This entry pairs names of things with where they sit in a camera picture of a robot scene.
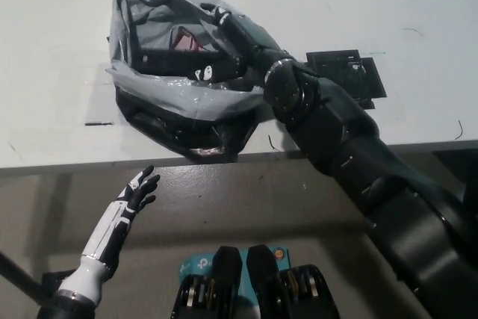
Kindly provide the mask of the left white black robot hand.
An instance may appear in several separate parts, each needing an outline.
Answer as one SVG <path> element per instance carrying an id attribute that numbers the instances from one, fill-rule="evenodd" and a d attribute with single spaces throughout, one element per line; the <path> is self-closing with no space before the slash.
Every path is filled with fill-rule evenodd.
<path id="1" fill-rule="evenodd" d="M 81 254 L 79 267 L 59 286 L 58 294 L 98 306 L 102 286 L 116 272 L 122 246 L 135 217 L 156 196 L 160 176 L 154 167 L 140 171 L 112 201 L 96 224 Z"/>

